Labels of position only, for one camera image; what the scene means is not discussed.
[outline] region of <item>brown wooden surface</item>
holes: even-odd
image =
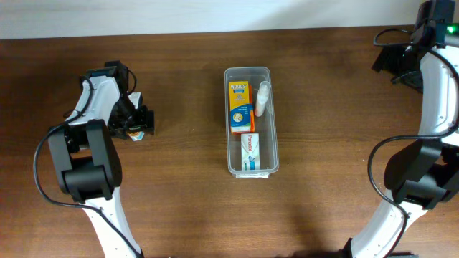
[[[77,76],[112,59],[136,73],[156,112],[155,136],[114,140],[124,211],[146,257],[342,248],[380,202],[366,177],[370,150],[420,124],[422,96],[370,69],[380,29],[0,41],[0,256],[103,257],[83,211],[38,194],[32,155],[75,106]],[[280,169],[268,180],[235,179],[227,169],[224,71],[244,66],[266,66],[273,79]],[[379,182],[387,159],[407,144],[377,155]],[[39,172],[50,196],[70,200],[47,147]],[[397,250],[457,257],[458,207],[456,198],[427,213]]]

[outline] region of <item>black cable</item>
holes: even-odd
[[[386,32],[394,32],[394,31],[396,31],[396,32],[404,32],[404,33],[407,33],[407,34],[412,34],[412,32],[404,30],[404,29],[397,29],[397,28],[385,29],[385,30],[381,31],[380,33],[378,33],[378,35],[376,35],[374,37],[373,44],[375,46],[378,46],[378,47],[403,47],[403,46],[417,47],[417,48],[419,48],[419,49],[421,49],[423,51],[426,51],[426,52],[432,54],[433,56],[437,57],[439,60],[441,60],[450,69],[450,71],[453,74],[453,77],[454,77],[454,80],[456,82],[456,85],[459,87],[459,74],[458,74],[458,72],[454,68],[453,64],[451,64],[441,54],[438,54],[437,52],[435,52],[435,51],[433,51],[431,49],[428,49],[427,47],[418,46],[418,45],[413,44],[413,43],[389,43],[389,44],[378,43],[379,36],[383,35]],[[443,133],[443,134],[440,134],[440,135],[400,135],[400,136],[394,136],[394,137],[385,139],[385,140],[381,141],[380,143],[376,144],[376,146],[374,146],[373,150],[371,151],[370,156],[368,158],[368,167],[367,168],[368,168],[368,177],[369,177],[371,185],[373,186],[373,189],[378,193],[379,196],[381,196],[381,198],[383,198],[385,201],[387,201],[388,203],[392,204],[393,206],[397,207],[403,214],[402,230],[400,231],[398,237],[395,239],[394,244],[392,245],[391,249],[387,252],[387,254],[384,256],[384,258],[389,257],[389,255],[394,251],[395,247],[398,245],[400,239],[402,238],[402,236],[404,234],[404,231],[407,228],[408,219],[410,218],[410,215],[407,213],[407,211],[405,211],[405,209],[403,209],[402,206],[400,206],[395,201],[391,200],[389,197],[387,197],[385,194],[383,194],[382,191],[378,188],[378,186],[374,182],[373,174],[372,174],[372,162],[373,162],[374,155],[376,154],[378,149],[381,148],[384,144],[390,143],[392,141],[396,141],[396,140],[438,140],[438,139],[441,139],[441,138],[444,138],[444,137],[448,137],[449,135],[452,135],[458,128],[459,128],[459,119],[457,121],[455,121],[454,125],[446,133]]]
[[[126,239],[126,237],[123,235],[123,233],[121,233],[121,231],[119,229],[116,228],[115,225],[113,225],[108,219],[107,217],[104,215],[104,213],[102,212],[101,209],[97,209],[95,207],[92,207],[92,206],[88,206],[88,205],[84,205],[84,204],[70,204],[70,203],[64,203],[64,202],[60,202],[60,201],[55,201],[53,199],[51,199],[44,191],[43,191],[43,188],[39,182],[39,178],[38,178],[38,157],[39,157],[39,154],[40,154],[40,151],[42,149],[42,146],[44,144],[44,142],[46,142],[46,140],[53,134],[53,133],[56,133],[58,130],[61,130],[62,128],[64,128],[66,125],[70,124],[71,122],[77,120],[78,118],[81,118],[83,116],[83,114],[86,112],[87,108],[89,107],[89,104],[91,103],[91,100],[93,99],[93,92],[94,92],[94,86],[93,86],[93,83],[91,82],[91,80],[86,77],[86,76],[82,76],[82,83],[84,81],[87,81],[89,83],[89,86],[90,86],[90,94],[89,94],[89,97],[87,98],[87,102],[85,104],[85,106],[83,107],[83,109],[81,111],[77,111],[77,115],[73,118],[70,118],[69,120],[66,120],[65,122],[59,124],[58,126],[56,127],[53,127],[53,129],[51,129],[50,131],[48,131],[48,133],[46,134],[45,137],[43,137],[43,139],[38,143],[38,146],[37,146],[37,149],[35,150],[35,154],[34,154],[34,178],[35,178],[35,185],[37,186],[38,188],[38,191],[40,192],[40,194],[43,196],[43,198],[50,202],[51,204],[54,204],[54,205],[58,205],[58,206],[63,206],[63,207],[70,207],[70,208],[83,208],[83,209],[90,209],[92,211],[95,211],[97,214],[99,214],[102,219],[107,222],[108,226],[110,226],[120,237],[121,239],[123,239],[123,241],[129,246],[129,248],[134,252],[134,254],[136,255],[136,257],[142,257],[142,254],[138,253],[136,251],[136,249],[133,247],[133,245],[128,241],[128,239]]]
[[[83,82],[85,81],[84,79],[84,76],[80,76],[80,91],[83,92]],[[68,118],[71,116],[71,114],[73,113],[73,109],[71,110],[68,110],[67,112],[65,112],[64,114],[62,114],[63,118]]]
[[[379,36],[381,36],[383,34],[386,34],[387,32],[403,32],[403,33],[406,33],[406,34],[409,34],[409,35],[413,34],[413,32],[411,32],[409,30],[406,30],[406,29],[398,29],[398,28],[383,29],[380,33],[378,33],[374,37],[373,45],[378,46],[378,47],[399,47],[399,46],[403,46],[405,44],[411,44],[411,43],[383,43],[383,44],[378,43]]]
[[[129,74],[132,75],[132,78],[134,78],[134,87],[132,88],[131,91],[129,91]],[[129,70],[128,68],[128,96],[132,94],[132,92],[136,91],[136,87],[137,87],[137,77],[136,75],[131,71]]]

